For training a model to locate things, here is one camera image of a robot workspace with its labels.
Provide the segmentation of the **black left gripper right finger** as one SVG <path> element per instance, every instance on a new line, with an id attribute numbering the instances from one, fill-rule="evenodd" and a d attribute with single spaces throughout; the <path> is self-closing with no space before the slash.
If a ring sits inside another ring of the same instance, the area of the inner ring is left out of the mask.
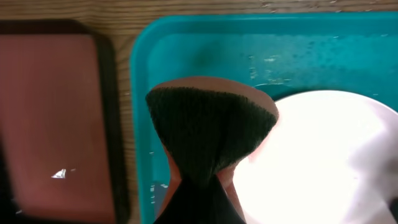
<path id="1" fill-rule="evenodd" d="M 245 224 L 229 200 L 217 176 L 200 189 L 198 196 L 199 224 Z"/>

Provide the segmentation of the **white plate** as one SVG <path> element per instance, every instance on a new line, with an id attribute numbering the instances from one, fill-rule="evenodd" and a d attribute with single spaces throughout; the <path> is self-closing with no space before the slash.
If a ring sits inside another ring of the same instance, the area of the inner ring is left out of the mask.
<path id="1" fill-rule="evenodd" d="M 248 223 L 397 222 L 397 113 L 363 95 L 308 91 L 236 168 Z"/>

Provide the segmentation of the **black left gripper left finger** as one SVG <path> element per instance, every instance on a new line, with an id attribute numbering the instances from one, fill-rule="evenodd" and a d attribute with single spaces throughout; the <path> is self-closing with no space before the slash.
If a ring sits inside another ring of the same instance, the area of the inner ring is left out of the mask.
<path id="1" fill-rule="evenodd" d="M 198 188 L 190 179 L 183 179 L 154 224 L 198 223 Z"/>

